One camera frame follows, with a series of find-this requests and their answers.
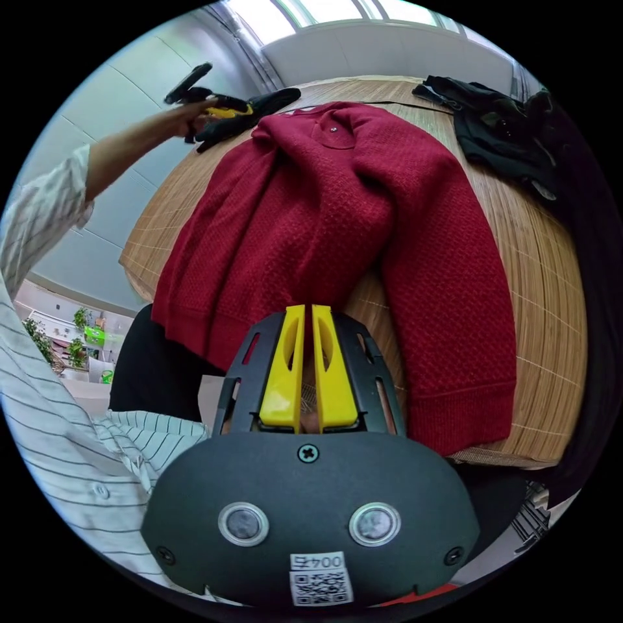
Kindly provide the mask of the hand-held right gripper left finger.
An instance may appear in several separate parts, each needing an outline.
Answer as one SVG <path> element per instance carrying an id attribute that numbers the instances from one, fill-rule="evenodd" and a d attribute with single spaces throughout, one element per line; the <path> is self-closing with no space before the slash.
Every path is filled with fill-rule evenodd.
<path id="1" fill-rule="evenodd" d="M 286 308 L 265 386 L 259 418 L 268 428 L 300 432 L 305 306 Z"/>

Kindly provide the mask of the person's left hand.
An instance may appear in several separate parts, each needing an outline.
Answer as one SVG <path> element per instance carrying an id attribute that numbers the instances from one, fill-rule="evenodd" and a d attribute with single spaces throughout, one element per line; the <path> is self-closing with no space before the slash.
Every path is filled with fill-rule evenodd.
<path id="1" fill-rule="evenodd" d="M 165 110 L 162 117 L 162 134 L 165 139 L 195 136 L 217 118 L 208 109 L 216 108 L 218 98 L 210 97 L 196 103 L 180 104 Z"/>

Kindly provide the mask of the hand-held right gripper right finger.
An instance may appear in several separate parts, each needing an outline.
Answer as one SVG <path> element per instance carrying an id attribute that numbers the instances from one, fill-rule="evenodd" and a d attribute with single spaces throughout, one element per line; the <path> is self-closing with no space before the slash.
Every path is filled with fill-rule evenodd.
<path id="1" fill-rule="evenodd" d="M 313 305 L 311 325 L 320 432 L 351 427 L 358 411 L 331 308 Z"/>

